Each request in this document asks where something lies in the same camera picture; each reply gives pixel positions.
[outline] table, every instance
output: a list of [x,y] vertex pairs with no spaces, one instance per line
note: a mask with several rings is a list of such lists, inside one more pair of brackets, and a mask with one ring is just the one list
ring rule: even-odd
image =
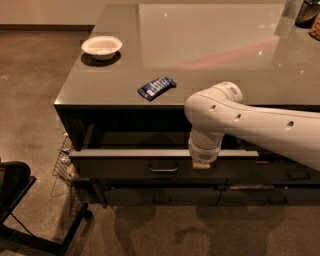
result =
[[[286,163],[293,172],[277,164],[257,167],[250,154],[245,160],[218,160],[214,171],[205,173],[192,168],[187,153],[191,124],[184,102],[221,81],[237,84],[247,105],[319,110],[320,43],[294,25],[297,1],[143,2],[106,6],[90,37],[115,36],[123,47],[106,62],[82,52],[55,101],[76,149],[73,163],[101,201],[112,201],[114,193],[119,203],[130,191],[132,204],[141,203],[141,194],[151,194],[151,202],[171,203],[188,191],[189,197],[215,205],[221,204],[226,184],[243,179],[267,185],[318,182],[318,173],[303,166],[297,174],[295,163]],[[161,76],[177,87],[152,102],[137,93]],[[235,138],[227,137],[223,145],[239,149]],[[172,171],[177,166],[179,171]],[[188,188],[177,190],[178,185]],[[263,197],[270,203],[270,196]],[[192,198],[184,203],[199,203]]]

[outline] blue wrapper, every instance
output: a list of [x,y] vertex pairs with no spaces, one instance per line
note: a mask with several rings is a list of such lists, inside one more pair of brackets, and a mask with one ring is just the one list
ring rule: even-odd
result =
[[152,101],[160,94],[176,85],[177,84],[171,78],[159,77],[139,88],[138,93],[148,101]]

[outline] drawer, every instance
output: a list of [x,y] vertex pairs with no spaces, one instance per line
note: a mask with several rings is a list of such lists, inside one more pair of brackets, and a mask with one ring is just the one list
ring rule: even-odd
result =
[[[210,169],[194,169],[188,150],[82,150],[72,152],[71,161],[81,178],[89,179],[220,179],[224,183],[225,174],[232,175],[229,169],[248,169],[254,164],[255,152],[238,151],[241,159],[232,159],[231,166],[217,168],[217,163]],[[232,157],[235,151],[221,151],[221,157]]]
[[319,188],[227,189],[221,192],[219,206],[320,204]]
[[117,187],[104,192],[108,205],[216,205],[219,191],[210,187]]

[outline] drawer handle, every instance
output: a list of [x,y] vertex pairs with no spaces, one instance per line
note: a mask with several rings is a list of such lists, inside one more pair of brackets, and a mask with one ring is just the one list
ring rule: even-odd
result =
[[176,166],[176,168],[173,169],[153,169],[151,164],[149,165],[149,170],[151,172],[176,172],[178,170],[178,166]]

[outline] concrete floor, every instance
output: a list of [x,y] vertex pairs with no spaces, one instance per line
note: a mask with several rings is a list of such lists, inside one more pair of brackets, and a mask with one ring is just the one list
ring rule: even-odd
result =
[[[26,162],[37,178],[14,214],[35,235],[56,242],[68,230],[79,193],[76,196],[74,189],[52,175],[64,141],[53,102],[87,36],[85,31],[0,31],[0,156],[3,162]],[[319,255],[320,251],[318,206],[104,209],[90,201],[89,208],[94,217],[82,222],[67,255]],[[23,231],[12,217],[5,224]],[[1,241],[0,255],[48,254]]]

